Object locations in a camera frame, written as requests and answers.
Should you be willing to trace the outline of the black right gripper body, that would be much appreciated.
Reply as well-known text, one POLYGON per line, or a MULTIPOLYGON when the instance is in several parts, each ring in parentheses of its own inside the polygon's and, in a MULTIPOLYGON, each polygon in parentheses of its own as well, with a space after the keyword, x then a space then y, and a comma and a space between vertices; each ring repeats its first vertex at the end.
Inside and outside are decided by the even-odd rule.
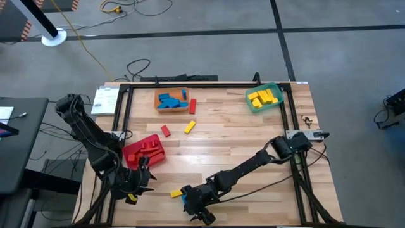
POLYGON ((187 212, 193 220, 202 221, 205 225, 211 225, 216 217, 206 208, 208 205, 217 203, 218 191, 210 184, 201 184, 196 187, 190 185, 181 188, 184 197, 184 212, 187 212))

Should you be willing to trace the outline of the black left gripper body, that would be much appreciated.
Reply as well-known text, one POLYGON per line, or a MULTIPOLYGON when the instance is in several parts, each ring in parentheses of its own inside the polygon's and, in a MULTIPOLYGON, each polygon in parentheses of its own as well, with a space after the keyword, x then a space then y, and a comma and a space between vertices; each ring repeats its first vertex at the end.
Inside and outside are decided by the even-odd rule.
POLYGON ((149 183, 149 158, 143 156, 139 160, 137 169, 131 169, 124 167, 121 163, 118 169, 113 172, 112 178, 110 178, 110 193, 114 200, 125 199, 125 202, 130 205, 136 205, 132 203, 128 197, 128 194, 133 194, 137 197, 137 201, 140 195, 140 188, 148 188, 149 183))

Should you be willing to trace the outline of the red plastic bin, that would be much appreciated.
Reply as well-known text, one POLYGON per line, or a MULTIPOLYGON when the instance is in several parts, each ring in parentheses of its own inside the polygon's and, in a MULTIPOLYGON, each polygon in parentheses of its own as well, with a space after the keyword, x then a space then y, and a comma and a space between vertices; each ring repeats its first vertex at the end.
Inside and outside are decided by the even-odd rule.
MULTIPOLYGON (((134 142, 132 144, 129 144, 128 146, 125 146, 123 148, 122 151, 123 151, 123 155, 125 157, 125 161, 127 163, 128 168, 136 169, 138 167, 138 164, 139 164, 139 162, 128 162, 127 161, 128 155, 135 154, 138 150, 140 150, 142 148, 142 143, 148 142, 148 141, 153 141, 153 140, 157 140, 159 142, 159 149, 156 150, 156 151, 162 151, 162 152, 165 153, 164 148, 162 146, 162 143, 160 141, 160 138, 159 138, 159 136, 157 134, 153 134, 153 135, 150 135, 148 137, 145 137, 145 138, 143 138, 143 139, 141 139, 141 140, 139 140, 137 142, 134 142)), ((156 165, 159 162, 162 162, 165 159, 165 154, 160 155, 160 156, 154 156, 152 158, 148 157, 148 158, 149 158, 148 165, 153 166, 153 165, 156 165)))

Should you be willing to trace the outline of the orange translucent plastic bin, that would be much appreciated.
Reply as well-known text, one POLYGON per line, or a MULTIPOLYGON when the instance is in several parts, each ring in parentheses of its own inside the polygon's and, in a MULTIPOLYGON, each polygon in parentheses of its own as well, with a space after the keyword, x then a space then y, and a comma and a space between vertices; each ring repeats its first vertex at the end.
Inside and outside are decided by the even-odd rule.
POLYGON ((169 113, 169 112, 181 112, 187 111, 189 109, 189 90, 186 87, 171 87, 171 88, 163 88, 163 89, 156 89, 154 92, 154 107, 159 113, 169 113), (184 100, 182 97, 182 89, 185 89, 187 92, 187 100, 184 100), (165 108, 165 109, 158 109, 157 107, 162 104, 163 100, 159 100, 158 95, 168 93, 171 98, 177 98, 180 102, 188 102, 188 107, 179 108, 178 105, 173 108, 165 108))

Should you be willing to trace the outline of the white booklet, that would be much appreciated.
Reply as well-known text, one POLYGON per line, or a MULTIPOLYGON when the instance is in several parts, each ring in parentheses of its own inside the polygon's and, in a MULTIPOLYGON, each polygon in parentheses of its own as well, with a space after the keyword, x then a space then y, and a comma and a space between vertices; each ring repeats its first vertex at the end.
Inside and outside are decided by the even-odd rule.
POLYGON ((96 90, 91 114, 114 115, 119 91, 119 87, 100 86, 96 90))

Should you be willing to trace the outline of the black power strip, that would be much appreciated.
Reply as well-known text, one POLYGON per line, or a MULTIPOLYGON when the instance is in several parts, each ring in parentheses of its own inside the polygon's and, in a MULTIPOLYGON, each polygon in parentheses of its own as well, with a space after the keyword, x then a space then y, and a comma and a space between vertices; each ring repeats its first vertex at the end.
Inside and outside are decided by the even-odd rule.
POLYGON ((177 76, 165 76, 165 77, 142 77, 140 78, 141 82, 172 82, 172 81, 181 81, 181 82, 186 82, 186 81, 217 81, 218 76, 217 75, 187 75, 187 74, 182 74, 182 75, 177 75, 177 76))

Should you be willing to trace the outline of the teal translucent plastic bin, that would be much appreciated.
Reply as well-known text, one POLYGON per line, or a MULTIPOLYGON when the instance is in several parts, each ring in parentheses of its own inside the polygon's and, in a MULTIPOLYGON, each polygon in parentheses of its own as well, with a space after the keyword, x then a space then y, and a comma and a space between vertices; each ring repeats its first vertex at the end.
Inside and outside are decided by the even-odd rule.
POLYGON ((281 92, 280 88, 274 82, 271 82, 271 83, 268 83, 268 84, 263 84, 263 85, 254 87, 252 89, 248 89, 245 92, 245 99, 246 99, 246 103, 247 103, 249 109, 253 113, 259 113, 261 111, 265 111, 265 110, 268 110, 270 108, 276 107, 276 106, 280 105, 284 101, 284 97, 282 95, 282 92, 281 92), (266 93, 266 89, 270 89, 272 91, 273 97, 278 99, 278 103, 276 103, 276 104, 273 104, 273 103, 272 104, 262 104, 263 105, 262 108, 255 108, 252 105, 252 100, 249 100, 247 95, 250 94, 250 93, 253 93, 253 92, 263 91, 263 94, 265 94, 266 97, 269 99, 269 97, 268 97, 268 95, 266 93))

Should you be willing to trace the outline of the black desk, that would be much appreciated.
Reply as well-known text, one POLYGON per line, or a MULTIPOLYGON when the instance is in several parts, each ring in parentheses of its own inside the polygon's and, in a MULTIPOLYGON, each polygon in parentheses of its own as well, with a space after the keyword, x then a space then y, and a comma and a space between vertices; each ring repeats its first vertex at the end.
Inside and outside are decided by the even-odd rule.
POLYGON ((12 117, 27 114, 8 121, 19 130, 17 136, 0 139, 0 194, 12 194, 20 187, 48 102, 47 98, 0 99, 0 107, 13 108, 12 117))

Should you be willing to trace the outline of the dark tablet screen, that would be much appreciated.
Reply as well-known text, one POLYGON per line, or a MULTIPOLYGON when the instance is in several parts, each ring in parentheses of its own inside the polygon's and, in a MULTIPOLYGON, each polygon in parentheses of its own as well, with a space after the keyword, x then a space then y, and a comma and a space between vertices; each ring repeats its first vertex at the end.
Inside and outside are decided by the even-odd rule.
POLYGON ((0 122, 0 138, 17 136, 19 130, 0 122))

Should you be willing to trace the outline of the white paper sheet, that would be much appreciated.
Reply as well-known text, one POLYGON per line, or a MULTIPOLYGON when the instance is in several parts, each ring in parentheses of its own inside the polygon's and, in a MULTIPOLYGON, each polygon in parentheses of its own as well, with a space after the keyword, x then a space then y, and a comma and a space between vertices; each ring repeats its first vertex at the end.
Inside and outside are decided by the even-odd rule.
POLYGON ((7 125, 12 118, 13 110, 12 106, 0 106, 0 123, 7 125))

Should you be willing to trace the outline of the hazard-striped dark platform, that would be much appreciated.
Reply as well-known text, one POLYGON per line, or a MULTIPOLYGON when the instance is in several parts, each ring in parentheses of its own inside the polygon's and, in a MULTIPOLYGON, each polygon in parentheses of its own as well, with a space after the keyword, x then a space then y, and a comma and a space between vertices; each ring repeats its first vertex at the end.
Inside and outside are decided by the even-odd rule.
POLYGON ((52 3, 54 1, 62 12, 75 11, 78 8, 80 0, 44 0, 41 10, 44 13, 56 13, 58 10, 52 3))
POLYGON ((30 36, 33 24, 15 5, 13 0, 0 0, 0 42, 15 44, 27 39, 40 37, 30 36))

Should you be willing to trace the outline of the black aluminium table frame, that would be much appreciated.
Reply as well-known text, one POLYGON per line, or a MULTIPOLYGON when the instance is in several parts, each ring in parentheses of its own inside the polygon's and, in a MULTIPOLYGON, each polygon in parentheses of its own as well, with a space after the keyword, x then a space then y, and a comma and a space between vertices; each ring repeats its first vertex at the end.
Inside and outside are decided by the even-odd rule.
MULTIPOLYGON (((120 125, 132 131, 131 141, 161 134, 166 125, 171 132, 162 137, 166 158, 151 169, 157 180, 136 205, 123 200, 114 207, 103 206, 100 222, 113 226, 199 225, 183 211, 180 198, 171 191, 196 186, 221 170, 228 170, 249 159, 266 142, 286 129, 305 129, 304 117, 318 128, 316 108, 305 82, 290 83, 284 96, 284 109, 271 108, 252 113, 245 101, 247 82, 195 82, 189 95, 197 99, 195 114, 159 113, 154 107, 155 86, 149 82, 135 85, 132 94, 123 96, 118 113, 120 125), (189 134, 184 129, 196 122, 189 134)), ((217 205, 209 206, 216 225, 298 225, 296 190, 290 178, 290 165, 269 164, 241 178, 217 205)))

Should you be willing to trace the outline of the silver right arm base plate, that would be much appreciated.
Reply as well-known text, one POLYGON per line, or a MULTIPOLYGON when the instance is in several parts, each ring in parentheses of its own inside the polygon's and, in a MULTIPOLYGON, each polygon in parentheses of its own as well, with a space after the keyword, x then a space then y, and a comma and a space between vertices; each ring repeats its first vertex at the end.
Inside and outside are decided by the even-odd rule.
POLYGON ((322 130, 286 130, 285 135, 288 139, 292 139, 297 133, 303 133, 310 141, 322 141, 330 134, 322 130))

